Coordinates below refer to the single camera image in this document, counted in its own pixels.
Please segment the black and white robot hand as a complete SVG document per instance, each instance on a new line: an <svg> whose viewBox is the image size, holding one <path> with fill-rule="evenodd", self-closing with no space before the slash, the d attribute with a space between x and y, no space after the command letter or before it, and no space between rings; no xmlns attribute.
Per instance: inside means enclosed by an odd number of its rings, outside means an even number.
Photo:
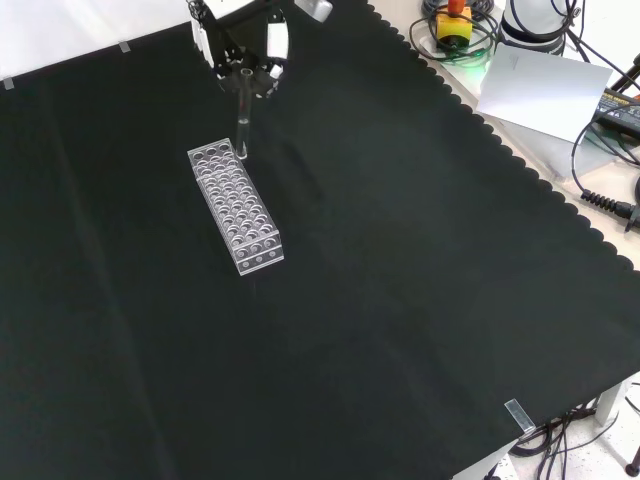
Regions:
<svg viewBox="0 0 640 480"><path fill-rule="evenodd" d="M193 41L222 89L240 87L253 72L259 98L277 90L289 58L289 28L275 1L189 1Z"/></svg>

